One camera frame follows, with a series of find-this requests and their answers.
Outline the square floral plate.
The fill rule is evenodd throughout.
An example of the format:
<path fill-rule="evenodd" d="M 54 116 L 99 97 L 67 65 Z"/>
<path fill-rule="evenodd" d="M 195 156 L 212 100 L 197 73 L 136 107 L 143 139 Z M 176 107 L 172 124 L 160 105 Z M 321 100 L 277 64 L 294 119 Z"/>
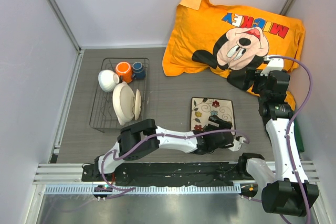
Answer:
<path fill-rule="evenodd" d="M 235 129 L 235 116 L 232 100 L 218 98 L 191 98 L 191 130 L 201 130 L 208 124 L 210 116 L 218 116 L 232 124 Z"/>

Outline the large white oval dish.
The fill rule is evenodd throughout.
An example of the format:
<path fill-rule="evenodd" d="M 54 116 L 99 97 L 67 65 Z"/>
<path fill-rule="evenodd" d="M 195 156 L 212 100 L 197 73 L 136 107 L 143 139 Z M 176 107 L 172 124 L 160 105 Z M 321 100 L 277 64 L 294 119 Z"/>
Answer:
<path fill-rule="evenodd" d="M 134 102 L 134 92 L 126 82 L 116 85 L 112 94 L 112 103 L 121 126 L 131 122 L 134 118 Z"/>

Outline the black wire dish rack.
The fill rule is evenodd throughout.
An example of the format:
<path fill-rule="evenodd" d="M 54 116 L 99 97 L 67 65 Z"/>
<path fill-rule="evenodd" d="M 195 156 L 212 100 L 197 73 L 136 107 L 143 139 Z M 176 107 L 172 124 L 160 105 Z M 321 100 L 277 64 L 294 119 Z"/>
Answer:
<path fill-rule="evenodd" d="M 102 61 L 100 70 L 114 71 L 117 64 L 122 61 L 129 62 L 130 64 L 140 62 L 144 66 L 145 73 L 149 70 L 150 61 L 148 58 L 105 58 Z M 129 84 L 129 86 L 133 92 L 136 92 L 136 90 L 140 91 L 141 112 L 139 119 L 142 120 L 144 119 L 146 108 L 145 101 L 147 98 L 147 78 L 134 80 Z M 118 122 L 116 113 L 113 109 L 112 92 L 103 91 L 99 85 L 97 85 L 96 93 L 94 95 L 89 125 L 91 128 L 100 132 L 119 130 L 123 128 L 123 126 Z"/>

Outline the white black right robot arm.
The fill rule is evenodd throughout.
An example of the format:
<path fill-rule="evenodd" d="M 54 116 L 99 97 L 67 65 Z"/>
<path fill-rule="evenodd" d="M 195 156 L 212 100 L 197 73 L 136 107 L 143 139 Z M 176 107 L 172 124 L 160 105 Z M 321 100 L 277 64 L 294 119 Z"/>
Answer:
<path fill-rule="evenodd" d="M 289 80 L 284 70 L 246 70 L 243 88 L 251 87 L 259 95 L 259 114 L 272 145 L 275 170 L 262 158 L 250 155 L 237 166 L 237 173 L 242 179 L 256 181 L 265 212 L 310 218 L 319 190 L 309 183 L 296 148 L 293 110 L 285 101 Z"/>

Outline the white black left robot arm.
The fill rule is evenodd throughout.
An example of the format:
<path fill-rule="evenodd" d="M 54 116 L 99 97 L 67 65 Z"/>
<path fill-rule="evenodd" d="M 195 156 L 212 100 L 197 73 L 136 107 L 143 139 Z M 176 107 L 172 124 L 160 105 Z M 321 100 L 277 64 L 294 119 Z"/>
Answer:
<path fill-rule="evenodd" d="M 216 115 L 208 117 L 205 127 L 189 132 L 170 131 L 159 127 L 153 119 L 124 127 L 115 145 L 94 161 L 93 178 L 105 182 L 125 161 L 135 161 L 161 149 L 177 150 L 196 155 L 209 154 L 218 148 L 237 151 L 238 141 L 232 135 L 232 123 Z"/>

